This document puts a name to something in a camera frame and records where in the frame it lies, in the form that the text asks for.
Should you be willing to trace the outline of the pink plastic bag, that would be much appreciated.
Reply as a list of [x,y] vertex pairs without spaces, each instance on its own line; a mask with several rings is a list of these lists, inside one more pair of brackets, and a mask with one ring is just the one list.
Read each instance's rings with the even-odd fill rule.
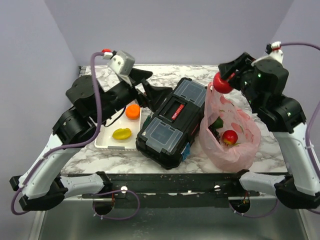
[[220,170],[248,170],[261,142],[261,131],[252,117],[207,86],[199,142],[209,160]]

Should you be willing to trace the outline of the orange fake tangerine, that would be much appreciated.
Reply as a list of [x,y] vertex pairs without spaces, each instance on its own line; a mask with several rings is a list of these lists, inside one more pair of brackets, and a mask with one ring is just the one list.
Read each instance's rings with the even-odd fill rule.
[[136,120],[140,117],[141,108],[138,104],[131,104],[126,107],[125,115],[130,120]]

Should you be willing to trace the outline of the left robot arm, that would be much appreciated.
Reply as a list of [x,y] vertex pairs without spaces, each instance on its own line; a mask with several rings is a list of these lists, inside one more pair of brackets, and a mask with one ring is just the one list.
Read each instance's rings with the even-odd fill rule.
[[37,160],[25,174],[13,176],[9,181],[15,192],[11,204],[19,203],[22,214],[50,210],[64,199],[77,195],[107,197],[111,181],[105,173],[98,171],[68,178],[60,175],[62,168],[97,138],[102,125],[117,111],[132,101],[155,111],[172,92],[171,87],[149,84],[152,72],[137,68],[120,75],[119,82],[105,91],[97,80],[95,67],[90,70],[89,75],[77,78],[67,90],[72,106],[53,126]]

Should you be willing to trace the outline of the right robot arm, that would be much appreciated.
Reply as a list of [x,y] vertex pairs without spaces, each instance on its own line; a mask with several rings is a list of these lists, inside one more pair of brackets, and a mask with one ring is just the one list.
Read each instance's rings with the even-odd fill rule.
[[313,210],[320,206],[319,162],[306,137],[306,117],[300,103],[283,95],[289,71],[280,57],[254,59],[248,53],[218,65],[220,79],[241,91],[254,114],[278,141],[286,175],[241,171],[230,183],[230,191],[241,196],[247,191],[273,195],[290,209]]

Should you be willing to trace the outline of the red fake apple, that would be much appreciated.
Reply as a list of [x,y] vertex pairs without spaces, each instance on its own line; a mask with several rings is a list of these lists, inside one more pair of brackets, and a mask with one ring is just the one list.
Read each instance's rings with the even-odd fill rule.
[[229,83],[221,78],[220,72],[217,72],[213,78],[213,87],[221,94],[228,94],[233,90]]

